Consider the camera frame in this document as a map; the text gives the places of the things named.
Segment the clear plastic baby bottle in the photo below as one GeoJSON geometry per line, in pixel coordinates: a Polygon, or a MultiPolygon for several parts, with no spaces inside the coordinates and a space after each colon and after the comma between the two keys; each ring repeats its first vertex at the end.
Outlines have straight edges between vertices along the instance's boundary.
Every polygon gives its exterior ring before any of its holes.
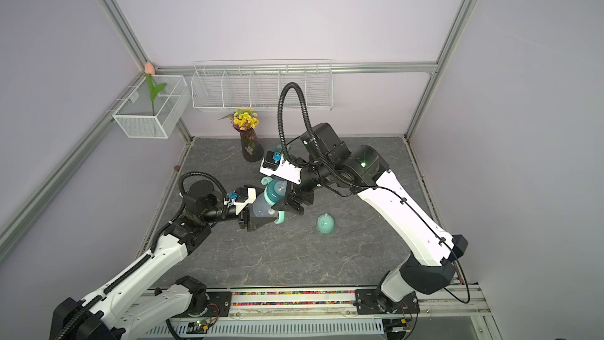
{"type": "Polygon", "coordinates": [[[272,204],[267,201],[264,194],[256,197],[252,211],[253,215],[258,218],[271,218],[272,220],[276,220],[278,217],[278,212],[272,209],[272,204]]]}

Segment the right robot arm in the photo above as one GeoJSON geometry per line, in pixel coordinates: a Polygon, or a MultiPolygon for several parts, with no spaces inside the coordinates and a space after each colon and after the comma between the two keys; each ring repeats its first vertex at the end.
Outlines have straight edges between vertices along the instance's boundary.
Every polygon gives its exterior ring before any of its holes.
{"type": "Polygon", "coordinates": [[[339,195],[346,188],[376,210],[404,240],[410,250],[405,261],[386,273],[369,302],[359,302],[377,313],[394,313],[404,299],[415,292],[433,294],[446,290],[456,272],[462,271],[460,258],[467,250],[463,235],[452,235],[418,206],[402,187],[386,160],[371,146],[350,150],[327,123],[312,125],[301,87],[294,82],[282,89],[277,109],[280,150],[266,154],[261,172],[287,182],[286,193],[274,205],[282,212],[302,214],[313,203],[319,188],[339,195]],[[308,159],[289,152],[283,130],[286,96],[295,92],[300,103],[305,133],[300,141],[308,159]]]}

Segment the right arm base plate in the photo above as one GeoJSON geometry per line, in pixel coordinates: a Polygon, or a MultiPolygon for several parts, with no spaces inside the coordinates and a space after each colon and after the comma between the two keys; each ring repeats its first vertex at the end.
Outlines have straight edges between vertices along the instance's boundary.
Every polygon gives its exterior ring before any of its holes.
{"type": "Polygon", "coordinates": [[[399,302],[393,301],[377,288],[356,289],[353,301],[357,313],[361,315],[400,314],[420,312],[415,292],[404,296],[399,302]]]}

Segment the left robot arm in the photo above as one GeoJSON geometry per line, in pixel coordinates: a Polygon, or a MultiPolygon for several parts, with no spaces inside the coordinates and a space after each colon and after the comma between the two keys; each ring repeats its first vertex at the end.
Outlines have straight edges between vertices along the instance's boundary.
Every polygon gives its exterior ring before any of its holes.
{"type": "Polygon", "coordinates": [[[176,215],[154,235],[149,249],[117,276],[80,300],[67,298],[54,310],[52,339],[137,339],[173,316],[209,316],[215,324],[219,304],[201,281],[184,276],[168,289],[137,305],[136,300],[165,272],[190,256],[212,232],[213,225],[236,220],[253,231],[280,220],[275,205],[287,195],[289,183],[265,177],[261,187],[229,192],[214,176],[203,172],[179,178],[182,201],[176,215]]]}

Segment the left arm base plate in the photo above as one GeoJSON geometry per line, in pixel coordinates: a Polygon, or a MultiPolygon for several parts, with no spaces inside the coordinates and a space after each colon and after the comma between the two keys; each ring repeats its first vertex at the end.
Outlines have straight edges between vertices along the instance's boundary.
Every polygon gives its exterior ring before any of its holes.
{"type": "Polygon", "coordinates": [[[231,310],[231,291],[206,291],[195,294],[185,311],[190,317],[227,317],[231,310]]]}

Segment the teal bottle collar with nipple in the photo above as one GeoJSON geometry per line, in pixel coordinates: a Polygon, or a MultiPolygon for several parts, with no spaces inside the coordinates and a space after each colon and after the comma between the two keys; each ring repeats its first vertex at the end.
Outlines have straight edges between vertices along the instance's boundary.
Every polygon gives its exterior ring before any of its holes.
{"type": "Polygon", "coordinates": [[[264,190],[264,198],[271,205],[280,202],[287,195],[288,182],[282,179],[273,179],[264,190]]]}

